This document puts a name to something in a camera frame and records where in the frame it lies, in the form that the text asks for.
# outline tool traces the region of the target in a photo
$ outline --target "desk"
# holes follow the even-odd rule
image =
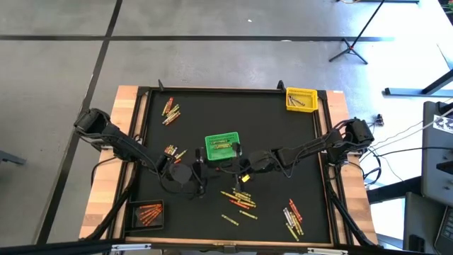
[[[139,93],[138,86],[120,86],[117,91],[117,96],[113,105],[111,113],[111,121],[117,125],[124,133],[130,135],[139,134],[142,129],[142,120],[144,117],[144,109],[146,97],[142,97],[142,102],[136,108],[138,111],[137,119],[132,122],[132,115],[134,112],[135,101]],[[348,110],[346,107],[345,96],[341,91],[328,91],[328,109],[331,114],[331,121],[335,125],[337,122],[347,119]],[[324,109],[322,104],[319,104],[319,115],[323,116]],[[321,117],[321,129],[323,132],[326,131],[326,120]],[[131,124],[134,124],[134,130],[130,130]],[[113,153],[111,151],[104,151],[101,153],[100,161],[111,158]],[[350,157],[351,162],[358,163],[357,158]],[[126,178],[132,170],[133,164],[127,165]],[[98,167],[91,194],[88,199],[88,205],[86,208],[86,214],[84,222],[82,224],[80,237],[86,237],[101,222],[105,215],[110,210],[117,188],[118,181],[120,180],[120,160],[112,160],[106,164]],[[377,243],[376,234],[374,233],[374,227],[372,224],[372,217],[367,199],[365,187],[363,185],[362,174],[360,170],[354,166],[344,166],[342,169],[343,185],[345,190],[345,197],[348,205],[348,210],[354,220],[356,221],[359,228],[367,235],[367,237],[374,243]],[[113,237],[119,237],[122,233],[122,223],[125,215],[124,206],[117,214],[117,222],[115,229],[113,230]],[[340,237],[340,243],[346,243],[345,231],[343,228],[343,221],[338,212],[336,212],[336,220],[338,226],[338,233]],[[149,237],[128,237],[128,242],[153,242],[153,238]]]

